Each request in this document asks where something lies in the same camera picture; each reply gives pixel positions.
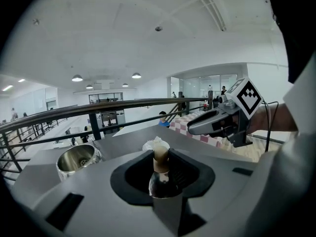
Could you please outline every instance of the drip tray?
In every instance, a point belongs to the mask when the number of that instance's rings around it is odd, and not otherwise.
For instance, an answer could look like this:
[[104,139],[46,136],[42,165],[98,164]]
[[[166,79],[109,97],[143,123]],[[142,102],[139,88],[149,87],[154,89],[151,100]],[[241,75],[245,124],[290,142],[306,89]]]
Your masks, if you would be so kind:
[[[111,187],[122,200],[132,205],[153,205],[148,190],[154,171],[153,157],[154,152],[148,150],[112,172]],[[203,196],[215,180],[211,167],[174,149],[169,150],[169,169],[183,191],[183,198]]]

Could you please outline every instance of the metal railing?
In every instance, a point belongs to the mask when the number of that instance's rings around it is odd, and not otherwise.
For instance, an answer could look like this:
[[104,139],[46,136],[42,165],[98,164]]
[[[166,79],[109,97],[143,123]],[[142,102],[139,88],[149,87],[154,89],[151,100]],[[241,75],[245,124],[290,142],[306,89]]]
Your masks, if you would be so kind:
[[[140,100],[130,100],[130,101],[117,101],[117,102],[106,102],[106,103],[98,103],[93,105],[83,105],[83,106],[70,106],[70,107],[64,107],[59,108],[55,110],[50,110],[38,114],[34,114],[31,116],[27,116],[21,119],[17,119],[15,121],[12,121],[10,123],[4,124],[0,126],[0,134],[2,134],[2,140],[0,139],[0,150],[7,149],[7,152],[0,158],[0,162],[4,161],[6,162],[3,167],[0,168],[0,171],[6,171],[11,173],[21,173],[22,168],[19,164],[19,162],[22,161],[29,161],[30,158],[18,158],[16,159],[15,156],[21,151],[25,150],[26,146],[34,145],[34,144],[40,144],[40,143],[46,143],[46,142],[52,142],[56,140],[63,140],[63,139],[69,139],[69,138],[75,138],[75,137],[84,137],[89,134],[94,135],[95,140],[101,139],[100,132],[106,132],[107,130],[112,130],[116,128],[121,128],[125,126],[130,126],[134,124],[139,124],[163,117],[171,117],[169,120],[171,121],[175,116],[181,115],[182,113],[189,114],[189,111],[203,108],[203,107],[196,107],[190,109],[190,102],[196,102],[196,101],[204,101],[206,98],[155,98],[155,99],[140,99]],[[186,103],[186,109],[182,110],[182,103]],[[98,127],[97,123],[97,117],[96,113],[100,112],[109,112],[109,111],[117,111],[122,109],[129,109],[129,108],[136,108],[136,107],[143,107],[143,106],[153,106],[153,105],[163,105],[163,104],[176,104],[175,107],[166,115],[159,115],[151,118],[145,118],[140,119],[132,122],[126,122],[123,124],[116,124],[111,126],[103,126],[102,128]],[[46,126],[48,126],[47,122],[56,122],[58,125],[59,119],[67,119],[70,117],[75,116],[81,116],[89,114],[90,119],[90,125],[91,125],[91,131],[85,131],[81,133],[74,133],[74,134],[66,134],[63,136],[53,137],[53,138],[47,138],[47,139],[33,139],[32,141],[26,141],[22,142],[21,134],[19,134],[18,129],[22,127],[39,127],[40,125],[40,131],[41,133],[38,133],[38,129],[34,130],[33,134],[37,136],[36,138],[43,136],[45,134],[45,131],[49,129],[48,127],[44,129]],[[8,140],[8,135],[14,131],[17,131],[17,137],[19,137],[20,143],[18,144],[10,144],[9,142],[13,141],[13,139]],[[13,153],[12,149],[16,147],[22,147],[18,152]],[[3,158],[5,155],[9,154],[10,158]],[[5,168],[10,162],[12,162],[17,170],[8,169]],[[8,180],[15,181],[16,179],[3,176],[3,178],[6,178]]]

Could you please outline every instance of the checkered tablecloth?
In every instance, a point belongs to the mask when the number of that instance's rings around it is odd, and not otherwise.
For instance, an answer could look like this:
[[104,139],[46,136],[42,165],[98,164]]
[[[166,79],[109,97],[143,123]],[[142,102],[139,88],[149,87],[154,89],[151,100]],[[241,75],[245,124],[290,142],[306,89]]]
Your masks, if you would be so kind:
[[221,143],[222,143],[222,138],[221,137],[215,137],[212,138],[209,135],[192,135],[188,132],[188,126],[187,124],[195,119],[197,116],[200,116],[201,114],[203,114],[203,111],[199,111],[196,113],[192,113],[186,116],[183,116],[181,118],[175,118],[171,123],[170,123],[170,128],[176,132],[182,133],[184,135],[187,135],[190,138],[194,138],[196,140],[200,140],[202,142],[205,142],[207,144],[210,144],[214,147],[220,147]]

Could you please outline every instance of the person in blue shirt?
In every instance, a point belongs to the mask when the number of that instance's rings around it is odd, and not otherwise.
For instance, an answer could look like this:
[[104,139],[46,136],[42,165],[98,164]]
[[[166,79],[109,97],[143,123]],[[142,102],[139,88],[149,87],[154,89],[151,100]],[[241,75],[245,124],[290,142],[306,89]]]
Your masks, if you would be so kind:
[[[167,113],[162,111],[159,113],[159,115],[166,115]],[[170,127],[170,123],[168,121],[166,121],[166,118],[161,118],[160,121],[159,121],[159,125],[160,126],[165,126],[167,128]]]

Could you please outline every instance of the stainless steel cup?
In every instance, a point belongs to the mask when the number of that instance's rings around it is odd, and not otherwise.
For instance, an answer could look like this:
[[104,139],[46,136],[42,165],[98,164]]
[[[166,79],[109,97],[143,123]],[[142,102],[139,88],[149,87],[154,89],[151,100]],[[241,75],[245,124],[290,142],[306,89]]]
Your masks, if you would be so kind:
[[66,180],[78,170],[102,161],[100,151],[90,144],[74,146],[65,151],[56,163],[61,181]]

